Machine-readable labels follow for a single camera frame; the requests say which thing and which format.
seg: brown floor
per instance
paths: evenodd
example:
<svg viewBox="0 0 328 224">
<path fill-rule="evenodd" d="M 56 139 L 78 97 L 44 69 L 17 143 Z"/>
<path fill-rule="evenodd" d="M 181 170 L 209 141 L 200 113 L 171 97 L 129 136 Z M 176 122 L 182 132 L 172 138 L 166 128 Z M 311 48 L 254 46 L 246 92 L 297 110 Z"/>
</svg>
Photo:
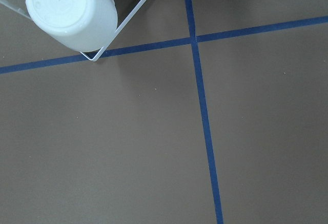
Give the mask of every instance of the brown floor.
<svg viewBox="0 0 328 224">
<path fill-rule="evenodd" d="M 116 1 L 122 20 L 137 0 Z M 192 0 L 196 34 L 326 1 Z M 192 39 L 158 43 L 190 37 L 185 0 L 148 0 L 109 46 L 160 49 L 96 63 L 0 15 L 0 223 L 220 223 Z M 308 22 L 198 43 L 224 223 L 328 223 L 328 26 Z"/>
</svg>

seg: blue painter's tape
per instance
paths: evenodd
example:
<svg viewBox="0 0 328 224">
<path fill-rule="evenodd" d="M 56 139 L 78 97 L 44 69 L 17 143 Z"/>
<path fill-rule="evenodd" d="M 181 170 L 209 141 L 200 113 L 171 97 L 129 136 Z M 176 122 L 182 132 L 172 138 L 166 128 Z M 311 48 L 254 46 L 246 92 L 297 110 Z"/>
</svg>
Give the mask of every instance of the blue painter's tape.
<svg viewBox="0 0 328 224">
<path fill-rule="evenodd" d="M 182 45 L 188 45 L 188 44 L 190 44 L 189 37 L 172 39 L 172 40 L 144 44 L 144 45 L 139 45 L 139 46 L 130 46 L 130 47 L 113 49 L 113 50 L 107 50 L 103 53 L 103 55 L 101 57 L 118 56 L 118 55 L 150 51 L 150 50 L 157 50 L 157 49 L 163 49 L 163 48 L 174 47 L 174 46 L 182 46 Z"/>
<path fill-rule="evenodd" d="M 277 31 L 277 30 L 283 30 L 289 28 L 298 28 L 298 27 L 304 27 L 304 26 L 310 26 L 310 25 L 322 24 L 322 23 L 328 23 L 328 16 L 309 18 L 309 19 L 303 19 L 303 20 L 285 22 L 285 23 L 276 23 L 276 24 L 270 24 L 270 25 L 253 27 L 253 28 L 243 28 L 243 29 L 220 32 L 220 33 L 205 34 L 205 35 L 197 36 L 197 41 L 206 42 L 206 41 L 218 40 L 223 38 L 233 38 L 233 37 L 239 37 L 244 35 L 265 33 L 265 32 L 271 32 L 271 31 Z"/>
<path fill-rule="evenodd" d="M 102 54 L 101 57 L 117 56 L 117 55 L 123 55 L 123 54 L 128 54 L 128 53 L 150 51 L 150 50 L 155 50 L 155 49 L 162 49 L 162 48 L 168 48 L 168 47 L 174 47 L 174 46 L 182 46 L 182 45 L 188 45 L 188 44 L 190 44 L 190 38 L 173 39 L 173 40 L 167 40 L 167 41 L 163 41 L 163 42 L 107 50 Z M 75 55 L 75 56 L 54 58 L 54 59 L 50 59 L 50 60 L 36 61 L 36 62 L 25 63 L 25 64 L 17 64 L 17 65 L 12 65 L 12 66 L 0 67 L 0 74 L 29 70 L 29 69 L 37 69 L 37 68 L 43 68 L 43 67 L 49 67 L 49 66 L 55 66 L 55 65 L 61 65 L 61 64 L 69 64 L 69 63 L 81 62 L 81 61 L 85 61 L 85 60 L 87 60 L 87 59 L 84 56 Z"/>
<path fill-rule="evenodd" d="M 44 68 L 49 66 L 61 65 L 61 64 L 82 62 L 85 60 L 86 58 L 84 56 L 75 55 L 75 56 L 66 56 L 66 57 L 60 57 L 55 59 L 36 61 L 36 62 L 25 63 L 25 64 L 17 64 L 17 65 L 1 67 L 0 74 L 23 71 L 28 69 Z"/>
<path fill-rule="evenodd" d="M 214 198 L 216 220 L 218 224 L 223 224 L 219 185 L 218 185 L 218 179 L 216 173 L 210 122 L 209 122 L 209 116 L 208 116 L 208 110 L 206 104 L 206 95 L 205 95 L 205 89 L 203 83 L 203 75 L 202 75 L 201 63 L 200 63 L 200 55 L 199 55 L 197 38 L 196 38 L 196 26 L 195 26 L 192 0 L 185 0 L 185 3 L 186 3 L 188 25 L 189 25 L 189 33 L 191 38 L 191 48 L 192 48 L 194 67 L 195 67 L 200 112 L 201 112 L 201 118 L 203 124 L 205 144 L 206 144 L 206 152 L 207 152 L 207 158 L 208 158 L 209 169 L 210 169 L 210 178 L 211 178 L 212 192 Z"/>
</svg>

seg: white plastic bottle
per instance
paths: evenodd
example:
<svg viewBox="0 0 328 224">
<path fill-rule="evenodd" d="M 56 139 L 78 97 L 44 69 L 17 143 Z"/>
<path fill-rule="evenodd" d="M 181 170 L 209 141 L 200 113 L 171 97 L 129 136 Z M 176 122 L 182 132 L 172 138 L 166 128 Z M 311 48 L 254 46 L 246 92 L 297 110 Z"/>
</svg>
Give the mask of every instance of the white plastic bottle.
<svg viewBox="0 0 328 224">
<path fill-rule="evenodd" d="M 108 45 L 117 28 L 111 0 L 26 0 L 26 6 L 43 31 L 75 51 Z"/>
</svg>

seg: floor tile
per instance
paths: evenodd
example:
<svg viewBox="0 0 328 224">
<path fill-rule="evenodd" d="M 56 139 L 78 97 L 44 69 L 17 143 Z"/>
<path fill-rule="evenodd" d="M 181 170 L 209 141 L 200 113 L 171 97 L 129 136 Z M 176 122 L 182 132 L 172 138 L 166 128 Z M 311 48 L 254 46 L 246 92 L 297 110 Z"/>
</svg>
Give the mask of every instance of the floor tile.
<svg viewBox="0 0 328 224">
<path fill-rule="evenodd" d="M 328 15 L 327 0 L 192 0 L 197 34 Z"/>
<path fill-rule="evenodd" d="M 200 44 L 225 223 L 327 223 L 328 25 Z"/>
<path fill-rule="evenodd" d="M 190 46 L 0 90 L 1 223 L 216 223 Z"/>
</svg>

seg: white wire rack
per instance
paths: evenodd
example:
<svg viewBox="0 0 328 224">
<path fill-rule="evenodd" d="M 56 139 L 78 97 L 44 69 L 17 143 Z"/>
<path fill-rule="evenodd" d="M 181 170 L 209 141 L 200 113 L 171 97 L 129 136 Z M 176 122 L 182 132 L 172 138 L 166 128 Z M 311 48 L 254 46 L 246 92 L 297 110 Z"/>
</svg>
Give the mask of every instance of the white wire rack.
<svg viewBox="0 0 328 224">
<path fill-rule="evenodd" d="M 146 0 L 140 0 L 138 4 L 133 8 L 133 10 L 128 14 L 128 16 L 122 21 L 122 23 L 117 27 L 114 36 L 110 40 L 110 42 L 107 45 L 102 46 L 97 52 L 95 52 L 94 57 L 90 57 L 87 53 L 85 52 L 80 52 L 83 56 L 85 56 L 88 60 L 91 60 L 93 62 L 97 61 L 101 55 L 104 53 L 104 51 L 109 47 L 109 45 L 113 42 L 113 40 L 117 37 L 117 35 L 121 32 L 121 30 L 126 26 L 126 24 L 131 20 L 131 18 L 137 13 L 137 11 L 141 8 L 141 6 L 146 2 Z M 12 4 L 8 0 L 0 0 L 0 4 L 8 7 L 9 9 L 17 12 L 18 14 L 31 19 L 30 15 L 28 12 L 26 12 L 24 9 L 19 8 L 18 6 Z"/>
</svg>

